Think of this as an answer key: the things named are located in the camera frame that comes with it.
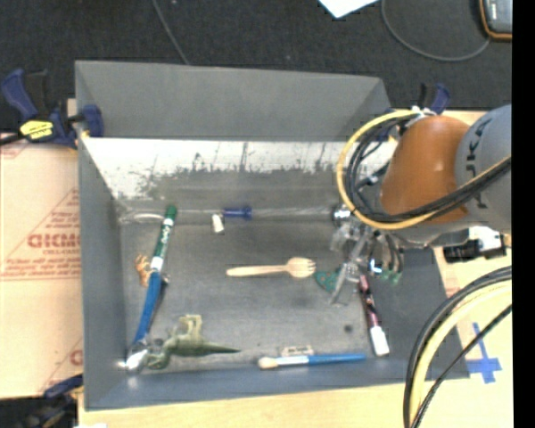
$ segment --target pen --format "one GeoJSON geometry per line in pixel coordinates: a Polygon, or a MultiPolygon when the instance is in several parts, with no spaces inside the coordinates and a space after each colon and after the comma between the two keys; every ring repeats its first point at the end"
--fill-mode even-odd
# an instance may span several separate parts
{"type": "Polygon", "coordinates": [[[280,366],[297,365],[329,365],[332,363],[347,363],[366,359],[364,353],[338,353],[327,355],[296,355],[290,357],[263,357],[258,360],[260,369],[275,369],[280,366]]]}
{"type": "Polygon", "coordinates": [[[376,311],[375,299],[364,274],[360,274],[358,277],[358,293],[365,308],[366,322],[374,353],[377,357],[389,355],[391,349],[386,339],[386,334],[384,334],[384,330],[381,327],[381,321],[376,311]]]}
{"type": "Polygon", "coordinates": [[[159,239],[154,248],[154,253],[152,254],[152,272],[151,276],[149,277],[149,286],[144,299],[143,313],[141,314],[141,320],[139,321],[139,326],[136,330],[133,343],[141,342],[148,333],[152,321],[152,315],[161,294],[161,270],[164,264],[164,259],[167,255],[170,233],[175,225],[176,218],[177,208],[175,206],[169,206],[165,213],[164,219],[160,224],[159,239]]]}

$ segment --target yellow cable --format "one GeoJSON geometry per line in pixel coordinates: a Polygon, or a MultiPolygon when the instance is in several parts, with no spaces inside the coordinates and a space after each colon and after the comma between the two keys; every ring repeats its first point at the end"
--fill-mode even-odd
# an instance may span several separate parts
{"type": "Polygon", "coordinates": [[[472,310],[480,306],[483,302],[491,300],[496,297],[511,296],[513,286],[511,281],[506,281],[501,284],[492,285],[480,292],[473,293],[469,298],[466,298],[464,303],[458,306],[440,323],[438,329],[434,332],[431,339],[424,347],[423,353],[416,365],[414,380],[412,382],[412,391],[410,393],[410,420],[414,420],[416,413],[420,408],[424,395],[424,384],[428,368],[432,363],[432,359],[442,342],[446,339],[449,332],[457,323],[462,320],[472,310]]]}
{"type": "MultiPolygon", "coordinates": [[[[343,171],[344,171],[344,165],[345,165],[345,160],[347,158],[347,154],[349,153],[349,150],[351,149],[351,147],[357,142],[357,140],[363,134],[365,134],[371,128],[379,126],[386,120],[410,118],[410,117],[417,117],[417,116],[419,116],[419,113],[417,113],[416,111],[394,111],[388,114],[384,114],[383,116],[380,116],[378,118],[372,119],[368,121],[363,127],[361,127],[357,132],[355,132],[355,134],[353,134],[353,136],[349,139],[349,141],[343,146],[342,151],[339,154],[339,160],[337,161],[336,169],[335,169],[337,189],[339,190],[339,194],[341,195],[343,202],[347,205],[347,207],[355,215],[355,217],[357,217],[361,222],[369,226],[372,226],[374,228],[379,228],[382,230],[400,230],[402,228],[408,228],[410,226],[414,226],[416,224],[424,222],[425,220],[433,216],[436,212],[438,212],[437,210],[433,210],[431,212],[426,212],[420,216],[416,216],[415,218],[401,220],[400,222],[378,222],[376,220],[372,220],[371,218],[365,216],[362,212],[360,212],[357,209],[357,206],[355,206],[355,204],[350,200],[349,196],[347,195],[347,192],[345,190],[345,184],[343,181],[343,171]]],[[[500,162],[494,164],[488,169],[485,169],[478,176],[473,177],[464,185],[462,185],[462,187],[465,187],[467,185],[470,185],[474,181],[477,181],[480,177],[485,176],[486,173],[493,170],[497,165],[499,165],[500,163],[502,163],[503,161],[507,160],[510,157],[511,156],[505,157],[500,162]]]]}

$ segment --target green toy dinosaur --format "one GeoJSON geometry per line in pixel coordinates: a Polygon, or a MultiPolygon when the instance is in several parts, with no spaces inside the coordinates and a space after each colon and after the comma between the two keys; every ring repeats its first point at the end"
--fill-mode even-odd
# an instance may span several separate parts
{"type": "Polygon", "coordinates": [[[178,319],[178,326],[169,332],[169,338],[162,344],[160,351],[149,352],[144,356],[144,363],[149,369],[164,369],[169,365],[170,357],[204,357],[214,353],[236,353],[239,349],[206,341],[201,335],[202,317],[185,315],[178,319]]]}

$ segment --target toy dinosaur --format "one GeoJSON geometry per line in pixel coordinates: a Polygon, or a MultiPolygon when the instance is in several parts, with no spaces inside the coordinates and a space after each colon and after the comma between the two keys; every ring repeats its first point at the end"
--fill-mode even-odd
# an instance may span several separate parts
{"type": "Polygon", "coordinates": [[[139,283],[144,288],[149,286],[149,277],[155,271],[151,268],[151,262],[146,255],[139,254],[135,259],[135,268],[139,274],[139,283]]]}
{"type": "Polygon", "coordinates": [[[178,326],[169,332],[168,339],[162,344],[160,351],[149,352],[144,357],[150,369],[164,369],[169,365],[170,357],[203,357],[214,353],[236,353],[238,349],[206,341],[201,335],[202,317],[185,315],[178,319],[178,326]]]}

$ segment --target wooden spoon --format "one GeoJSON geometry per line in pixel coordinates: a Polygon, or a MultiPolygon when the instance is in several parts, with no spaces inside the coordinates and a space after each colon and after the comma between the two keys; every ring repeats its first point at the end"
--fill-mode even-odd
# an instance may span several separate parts
{"type": "Polygon", "coordinates": [[[293,277],[309,277],[315,273],[316,264],[311,259],[293,257],[285,265],[264,265],[256,267],[233,267],[226,271],[227,276],[260,276],[274,273],[289,273],[293,277]]]}

